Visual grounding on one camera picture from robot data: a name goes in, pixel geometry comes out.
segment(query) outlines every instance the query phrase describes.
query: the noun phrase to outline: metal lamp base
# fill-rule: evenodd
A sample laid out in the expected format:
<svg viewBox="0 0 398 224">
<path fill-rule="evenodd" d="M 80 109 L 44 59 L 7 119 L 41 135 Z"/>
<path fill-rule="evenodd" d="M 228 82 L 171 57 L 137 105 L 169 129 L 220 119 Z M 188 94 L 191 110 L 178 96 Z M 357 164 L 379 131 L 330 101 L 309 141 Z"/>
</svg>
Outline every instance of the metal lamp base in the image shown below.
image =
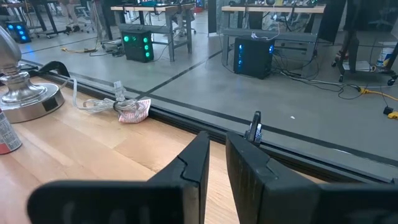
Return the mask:
<svg viewBox="0 0 398 224">
<path fill-rule="evenodd" d="M 57 85 L 50 83 L 37 84 L 47 89 L 44 94 L 23 103 L 5 103 L 0 100 L 0 108 L 10 121 L 19 123 L 39 118 L 62 106 L 63 96 Z"/>
</svg>

